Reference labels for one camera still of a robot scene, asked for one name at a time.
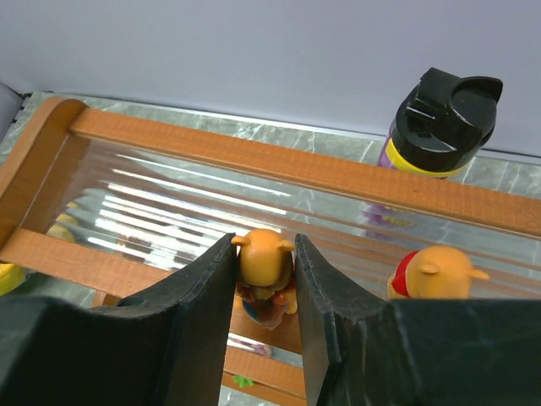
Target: white wall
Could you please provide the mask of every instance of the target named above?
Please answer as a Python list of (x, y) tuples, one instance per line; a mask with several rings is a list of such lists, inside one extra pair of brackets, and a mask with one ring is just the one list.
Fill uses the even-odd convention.
[(9, 126), (22, 103), (23, 99), (0, 83), (0, 142), (8, 132)]
[(488, 147), (541, 155), (534, 0), (0, 2), (0, 81), (384, 134), (431, 66), (504, 80)]

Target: red and yellow toy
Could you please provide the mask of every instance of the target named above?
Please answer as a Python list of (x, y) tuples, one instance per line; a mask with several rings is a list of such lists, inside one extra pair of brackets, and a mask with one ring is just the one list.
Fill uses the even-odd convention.
[(489, 279), (456, 248), (436, 245), (413, 251), (389, 278), (390, 299), (467, 299), (472, 280)]
[(243, 308), (254, 321), (272, 330), (281, 323), (284, 313), (297, 311), (292, 258), (295, 244), (267, 229), (235, 236), (232, 243), (240, 247), (237, 294)]

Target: toy ear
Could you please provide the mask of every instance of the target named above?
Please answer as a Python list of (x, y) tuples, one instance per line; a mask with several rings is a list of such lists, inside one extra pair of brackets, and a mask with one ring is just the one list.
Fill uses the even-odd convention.
[(278, 243), (278, 249), (283, 251), (293, 251), (295, 250), (295, 244), (291, 241), (287, 241), (286, 239), (283, 239)]
[(245, 247), (246, 245), (250, 245), (250, 240), (246, 237), (236, 235), (232, 238), (231, 244), (236, 245), (237, 247)]
[(431, 262), (423, 262), (419, 265), (419, 269), (422, 273), (426, 273), (428, 275), (434, 275), (440, 271), (440, 268)]
[(490, 279), (490, 276), (487, 273), (481, 271), (480, 269), (472, 269), (469, 272), (469, 276), (475, 277), (476, 279), (484, 279), (485, 281), (488, 281)]

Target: toy head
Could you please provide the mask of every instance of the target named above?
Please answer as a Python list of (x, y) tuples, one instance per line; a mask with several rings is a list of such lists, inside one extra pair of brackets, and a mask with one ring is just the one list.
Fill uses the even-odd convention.
[(412, 298), (467, 299), (472, 279), (489, 279), (453, 247), (436, 245), (420, 250), (407, 266), (407, 291)]
[(239, 280), (252, 288), (255, 299), (267, 299), (263, 297), (287, 286), (292, 277), (294, 243), (266, 229), (235, 236), (232, 243), (240, 247)]

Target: clear plastic panel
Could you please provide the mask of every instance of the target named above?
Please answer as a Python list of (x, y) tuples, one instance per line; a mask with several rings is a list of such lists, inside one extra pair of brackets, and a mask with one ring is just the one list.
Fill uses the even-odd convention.
[(66, 196), (75, 198), (71, 207), (64, 202), (59, 224), (79, 243), (169, 271), (224, 233), (272, 228), (290, 239), (307, 234), (330, 263), (380, 297), (398, 262), (433, 244), (466, 251), (490, 275), (474, 281), (473, 297), (541, 295), (537, 240), (121, 145), (94, 141)]

